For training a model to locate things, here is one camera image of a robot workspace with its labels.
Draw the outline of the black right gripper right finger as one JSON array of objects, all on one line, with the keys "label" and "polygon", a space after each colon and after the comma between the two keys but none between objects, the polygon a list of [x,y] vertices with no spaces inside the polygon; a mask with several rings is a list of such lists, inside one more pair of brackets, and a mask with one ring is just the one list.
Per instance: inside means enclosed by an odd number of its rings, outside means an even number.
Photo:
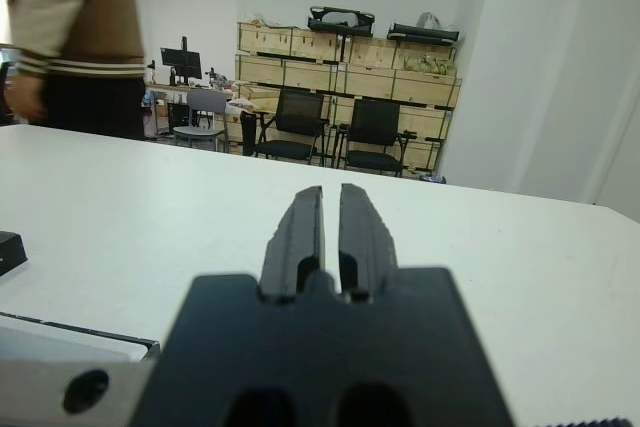
[{"label": "black right gripper right finger", "polygon": [[352,301],[369,301],[384,292],[398,270],[394,240],[366,191],[341,186],[339,273],[342,293]]}]

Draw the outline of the bare hand of vest person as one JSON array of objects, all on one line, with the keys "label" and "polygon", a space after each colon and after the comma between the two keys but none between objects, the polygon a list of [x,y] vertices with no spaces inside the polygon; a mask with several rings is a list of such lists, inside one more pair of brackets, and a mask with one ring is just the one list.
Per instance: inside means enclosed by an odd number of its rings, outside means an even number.
[{"label": "bare hand of vest person", "polygon": [[46,123],[47,108],[43,102],[45,77],[17,73],[10,81],[5,99],[10,110],[30,124]]}]

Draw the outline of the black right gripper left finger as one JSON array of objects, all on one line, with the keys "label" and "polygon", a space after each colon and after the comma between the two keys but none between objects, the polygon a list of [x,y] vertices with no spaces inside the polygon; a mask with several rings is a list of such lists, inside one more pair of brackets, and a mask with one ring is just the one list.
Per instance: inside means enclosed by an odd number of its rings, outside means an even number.
[{"label": "black right gripper left finger", "polygon": [[325,269],[325,230],[321,186],[299,191],[267,243],[259,280],[267,302],[293,302],[308,278]]}]

